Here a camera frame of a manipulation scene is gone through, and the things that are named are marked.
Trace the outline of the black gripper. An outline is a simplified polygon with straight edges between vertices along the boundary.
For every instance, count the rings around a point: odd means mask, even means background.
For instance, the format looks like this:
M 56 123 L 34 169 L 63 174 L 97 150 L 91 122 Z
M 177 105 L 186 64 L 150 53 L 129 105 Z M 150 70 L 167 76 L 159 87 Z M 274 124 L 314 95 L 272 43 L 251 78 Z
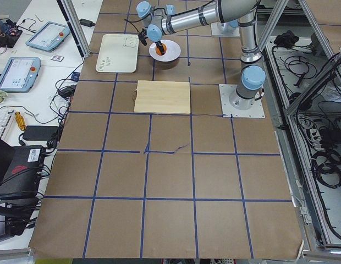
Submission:
M 146 46 L 147 45 L 147 31 L 145 28 L 143 28 L 140 32 L 139 32 L 139 41 Z M 166 46 L 165 44 L 163 44 L 161 41 L 157 41 L 156 42 L 156 53 L 157 54 L 165 54 L 166 53 Z

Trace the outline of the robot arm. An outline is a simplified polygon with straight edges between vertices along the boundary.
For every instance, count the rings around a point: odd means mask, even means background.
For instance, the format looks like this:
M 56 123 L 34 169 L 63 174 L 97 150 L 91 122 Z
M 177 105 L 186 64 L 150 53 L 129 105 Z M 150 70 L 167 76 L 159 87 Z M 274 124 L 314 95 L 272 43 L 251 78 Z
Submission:
M 229 102 L 238 110 L 248 110 L 266 80 L 265 71 L 259 66 L 262 53 L 256 41 L 257 6 L 257 1 L 209 1 L 197 8 L 176 13 L 172 5 L 152 6 L 148 1 L 142 1 L 136 7 L 144 25 L 138 37 L 144 45 L 147 39 L 154 42 L 156 52 L 163 56 L 167 52 L 167 46 L 161 41 L 164 35 L 216 22 L 224 24 L 237 21 L 242 69 L 240 81 L 230 94 Z

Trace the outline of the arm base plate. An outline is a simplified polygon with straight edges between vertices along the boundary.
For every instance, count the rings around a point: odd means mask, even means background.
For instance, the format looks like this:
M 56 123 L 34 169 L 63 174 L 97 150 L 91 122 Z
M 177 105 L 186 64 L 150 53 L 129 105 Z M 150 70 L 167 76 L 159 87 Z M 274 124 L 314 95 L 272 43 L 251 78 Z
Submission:
M 222 116 L 226 118 L 265 118 L 258 91 L 254 98 L 243 99 L 237 94 L 237 85 L 219 84 Z

